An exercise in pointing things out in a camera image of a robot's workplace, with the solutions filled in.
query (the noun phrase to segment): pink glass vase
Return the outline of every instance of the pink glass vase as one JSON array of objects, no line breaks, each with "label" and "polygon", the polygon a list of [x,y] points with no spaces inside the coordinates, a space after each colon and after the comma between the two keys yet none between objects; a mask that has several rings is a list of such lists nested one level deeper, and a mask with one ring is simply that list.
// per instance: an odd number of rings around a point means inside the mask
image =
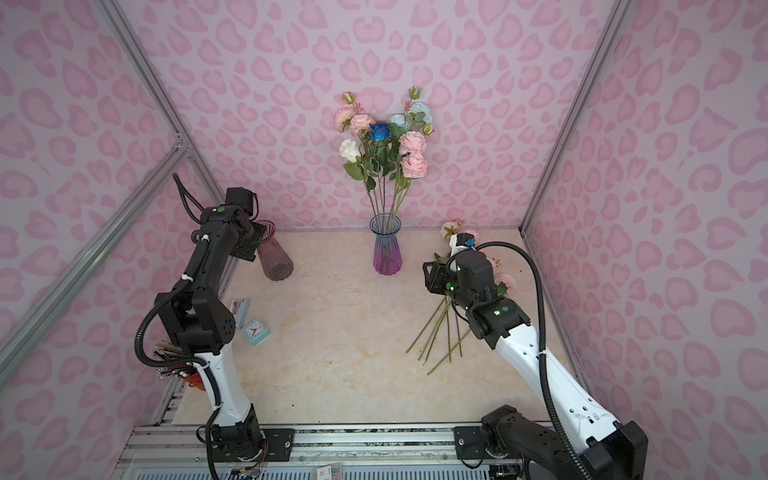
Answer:
[{"label": "pink glass vase", "polygon": [[397,233],[401,226],[400,219],[389,214],[379,214],[371,219],[371,231],[376,235],[373,268],[382,275],[394,275],[402,266],[400,245],[397,244]]}]

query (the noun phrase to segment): pink rose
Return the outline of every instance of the pink rose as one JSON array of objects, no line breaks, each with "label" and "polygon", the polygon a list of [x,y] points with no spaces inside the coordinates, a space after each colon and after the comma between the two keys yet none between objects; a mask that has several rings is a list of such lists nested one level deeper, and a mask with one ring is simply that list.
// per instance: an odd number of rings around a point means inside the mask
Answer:
[{"label": "pink rose", "polygon": [[351,120],[355,116],[355,109],[352,107],[340,108],[339,111],[333,115],[333,124],[339,132],[344,131],[344,124]]},{"label": "pink rose", "polygon": [[518,287],[518,282],[509,273],[496,273],[493,276],[493,281],[496,285],[503,283],[507,286],[507,295],[510,295]]},{"label": "pink rose", "polygon": [[458,233],[458,224],[460,220],[448,220],[440,227],[440,234],[447,241],[451,241],[451,236]]},{"label": "pink rose", "polygon": [[368,114],[357,114],[352,117],[352,120],[349,122],[349,128],[352,129],[352,133],[358,134],[363,130],[371,128],[371,124],[375,122],[373,117]]},{"label": "pink rose", "polygon": [[407,131],[400,137],[400,154],[423,152],[427,148],[427,140],[424,134],[418,131]]},{"label": "pink rose", "polygon": [[413,152],[402,158],[402,175],[405,178],[421,178],[427,174],[427,159],[421,152]]}]

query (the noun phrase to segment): pink wall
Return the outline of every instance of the pink wall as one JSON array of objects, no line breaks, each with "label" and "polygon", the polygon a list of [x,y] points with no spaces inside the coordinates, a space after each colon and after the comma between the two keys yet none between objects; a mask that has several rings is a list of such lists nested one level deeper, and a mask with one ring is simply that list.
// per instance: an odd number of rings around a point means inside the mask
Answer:
[{"label": "pink wall", "polygon": [[85,0],[0,7],[0,345],[169,150]]},{"label": "pink wall", "polygon": [[[182,180],[211,205],[185,164]],[[0,478],[108,478],[165,382],[133,350],[154,295],[181,275],[196,224],[169,181],[0,392]],[[156,319],[147,348],[165,336]]]},{"label": "pink wall", "polygon": [[643,0],[532,235],[656,480],[768,475],[768,4]]},{"label": "pink wall", "polygon": [[437,133],[401,217],[519,225],[612,1],[122,2],[217,178],[280,228],[363,227],[333,112],[424,87]]}]

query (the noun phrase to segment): pen bundle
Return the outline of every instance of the pen bundle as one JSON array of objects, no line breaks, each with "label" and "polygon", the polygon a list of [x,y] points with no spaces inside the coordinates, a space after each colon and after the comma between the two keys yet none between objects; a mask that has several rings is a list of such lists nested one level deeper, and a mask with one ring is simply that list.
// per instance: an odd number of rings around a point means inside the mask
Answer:
[{"label": "pen bundle", "polygon": [[[181,351],[181,348],[170,345],[168,343],[158,343],[154,346],[154,355],[162,360],[177,360],[184,358],[185,355]],[[190,386],[197,387],[200,390],[205,390],[203,386],[203,379],[200,377],[200,373],[197,372],[192,365],[172,366],[167,368],[159,368],[157,372],[160,376],[171,377],[177,376],[188,382]]]}]

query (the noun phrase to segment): artificial flower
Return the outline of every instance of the artificial flower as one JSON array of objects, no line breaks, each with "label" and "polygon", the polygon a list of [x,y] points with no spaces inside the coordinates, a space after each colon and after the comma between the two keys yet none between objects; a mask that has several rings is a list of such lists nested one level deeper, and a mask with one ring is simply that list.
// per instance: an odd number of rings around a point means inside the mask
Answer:
[{"label": "artificial flower", "polygon": [[360,156],[360,149],[357,147],[357,142],[347,139],[341,142],[339,153],[344,157],[344,160],[355,163],[357,162],[357,157]]},{"label": "artificial flower", "polygon": [[456,235],[458,233],[460,225],[460,220],[449,220],[440,227],[440,234],[447,241],[451,241],[451,235]]},{"label": "artificial flower", "polygon": [[352,117],[355,116],[355,113],[357,112],[352,107],[340,108],[339,111],[333,115],[333,126],[336,127],[339,132],[343,132],[346,128],[346,122],[352,120]]},{"label": "artificial flower", "polygon": [[385,138],[391,138],[389,133],[389,125],[387,124],[373,124],[371,125],[371,138],[374,141],[382,141]]},{"label": "artificial flower", "polygon": [[389,123],[395,124],[398,127],[406,127],[406,116],[403,114],[394,114],[392,117],[389,117]]},{"label": "artificial flower", "polygon": [[424,113],[424,123],[431,124],[432,123],[432,111],[429,110],[429,107],[424,105],[420,101],[415,101],[411,104],[411,108],[408,109],[408,113],[410,114],[418,114],[420,112]]},{"label": "artificial flower", "polygon": [[371,124],[374,122],[373,117],[368,114],[357,114],[349,121],[349,127],[352,128],[353,134],[358,134],[371,128]]},{"label": "artificial flower", "polygon": [[424,134],[418,131],[407,131],[400,137],[400,154],[421,153],[427,148]]},{"label": "artificial flower", "polygon": [[493,276],[493,281],[496,283],[496,285],[501,285],[503,283],[504,286],[507,287],[507,293],[514,292],[518,287],[517,280],[515,280],[515,278],[509,273],[496,273]]},{"label": "artificial flower", "polygon": [[422,178],[427,174],[427,160],[421,152],[411,152],[402,158],[400,164],[405,178]]}]

